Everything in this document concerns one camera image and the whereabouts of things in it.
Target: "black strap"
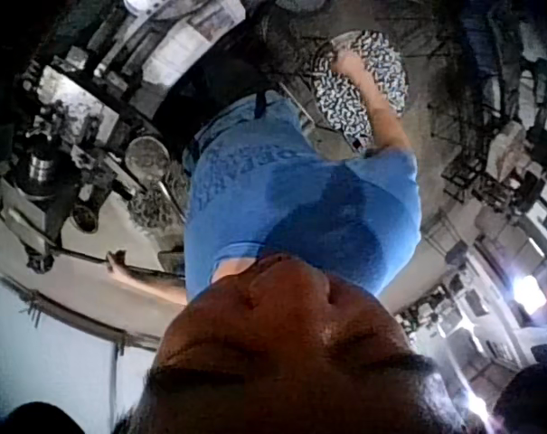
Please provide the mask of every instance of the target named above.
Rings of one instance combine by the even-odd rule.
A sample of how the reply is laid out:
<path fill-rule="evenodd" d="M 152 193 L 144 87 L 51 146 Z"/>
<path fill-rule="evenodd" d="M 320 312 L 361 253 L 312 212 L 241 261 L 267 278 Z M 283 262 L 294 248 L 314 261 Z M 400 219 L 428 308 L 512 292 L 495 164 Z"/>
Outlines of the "black strap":
<path fill-rule="evenodd" d="M 255 98 L 255 119 L 261 119 L 267 111 L 267 98 L 265 92 L 259 92 Z"/>

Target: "blue t-shirt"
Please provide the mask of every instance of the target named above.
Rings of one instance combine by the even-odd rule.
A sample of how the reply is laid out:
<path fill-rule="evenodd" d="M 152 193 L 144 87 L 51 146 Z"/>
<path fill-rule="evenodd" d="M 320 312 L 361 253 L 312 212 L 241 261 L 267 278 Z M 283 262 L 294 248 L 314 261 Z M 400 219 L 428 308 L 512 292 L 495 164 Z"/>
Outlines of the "blue t-shirt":
<path fill-rule="evenodd" d="M 224 110 L 197 136 L 185 230 L 187 296 L 193 300 L 225 259 L 286 252 L 374 295 L 420 241 L 414 155 L 325 161 L 301 133 L 297 109 L 267 93 Z"/>

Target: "forehead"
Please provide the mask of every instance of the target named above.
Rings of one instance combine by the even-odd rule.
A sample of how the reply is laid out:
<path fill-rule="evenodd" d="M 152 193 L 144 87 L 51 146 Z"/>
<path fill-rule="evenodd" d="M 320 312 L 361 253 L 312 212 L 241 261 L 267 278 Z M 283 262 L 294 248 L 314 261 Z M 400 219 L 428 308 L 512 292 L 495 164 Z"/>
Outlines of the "forehead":
<path fill-rule="evenodd" d="M 328 373 L 309 378 L 268 377 L 243 385 L 203 386 L 154 396 L 148 391 L 139 410 L 154 421 L 155 432 L 409 429 L 433 401 L 444 398 L 435 396 L 438 387 L 430 384 L 431 378 L 398 369 L 368 379 Z M 346 431 L 336 430 L 346 427 Z"/>

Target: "black and white pattern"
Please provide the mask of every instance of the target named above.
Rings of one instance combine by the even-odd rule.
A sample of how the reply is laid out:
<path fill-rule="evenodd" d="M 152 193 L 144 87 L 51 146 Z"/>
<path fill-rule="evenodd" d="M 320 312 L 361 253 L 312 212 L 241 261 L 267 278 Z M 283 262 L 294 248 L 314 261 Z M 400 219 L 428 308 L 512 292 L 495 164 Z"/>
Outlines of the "black and white pattern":
<path fill-rule="evenodd" d="M 408 80 L 401 63 L 401 55 L 380 32 L 349 32 L 332 40 L 335 49 L 349 49 L 365 60 L 375 82 L 387 96 L 391 108 L 400 117 L 408 97 Z M 351 139 L 372 143 L 372 127 L 359 90 L 345 77 L 331 71 L 335 53 L 327 50 L 313 65 L 317 106 L 329 125 Z"/>

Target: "concrete floor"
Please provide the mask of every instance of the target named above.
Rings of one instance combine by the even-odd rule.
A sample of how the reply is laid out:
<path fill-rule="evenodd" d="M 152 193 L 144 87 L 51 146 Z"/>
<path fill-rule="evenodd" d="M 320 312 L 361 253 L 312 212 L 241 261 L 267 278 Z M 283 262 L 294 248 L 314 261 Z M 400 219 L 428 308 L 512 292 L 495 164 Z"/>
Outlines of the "concrete floor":
<path fill-rule="evenodd" d="M 402 121 L 418 158 L 424 221 L 434 216 L 440 205 L 448 201 L 443 194 L 440 174 L 456 152 L 448 142 L 430 137 L 432 121 L 436 119 L 432 119 L 428 104 L 444 100 L 439 77 L 443 74 L 446 60 L 408 57 L 428 53 L 438 45 L 433 22 L 389 20 L 428 14 L 423 6 L 410 0 L 340 0 L 322 14 L 292 20 L 292 25 L 301 34 L 310 36 L 331 37 L 353 29 L 380 30 L 400 47 L 410 79 L 410 101 Z M 347 144 L 331 133 L 315 132 L 312 142 L 328 158 L 353 156 Z M 142 234 L 129 229 L 126 211 L 121 208 L 118 204 L 109 203 L 101 214 L 101 230 L 93 236 L 80 234 L 67 223 L 62 236 L 65 246 L 97 256 L 103 256 L 107 250 L 124 248 L 128 250 L 127 260 L 132 265 L 158 266 L 155 246 L 151 246 Z M 179 310 L 165 302 L 112 285 L 107 281 L 103 268 L 57 259 L 51 273 L 37 276 L 24 264 L 24 253 L 17 240 L 1 230 L 0 269 L 21 284 L 38 288 L 48 297 L 83 315 L 133 332 L 161 335 Z M 444 271 L 443 258 L 422 242 L 409 266 L 384 291 L 384 305 L 392 312 L 406 306 L 430 289 Z"/>

